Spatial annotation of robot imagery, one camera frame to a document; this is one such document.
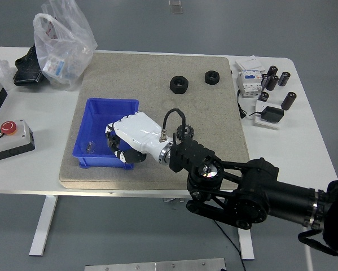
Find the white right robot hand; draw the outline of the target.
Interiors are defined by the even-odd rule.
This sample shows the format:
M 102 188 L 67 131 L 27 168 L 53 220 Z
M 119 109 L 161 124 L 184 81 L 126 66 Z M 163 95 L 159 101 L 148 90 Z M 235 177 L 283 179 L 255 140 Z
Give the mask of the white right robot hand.
M 166 130 L 143 112 L 107 124 L 107 144 L 123 163 L 140 163 L 150 154 L 160 164 L 169 162 L 171 141 Z

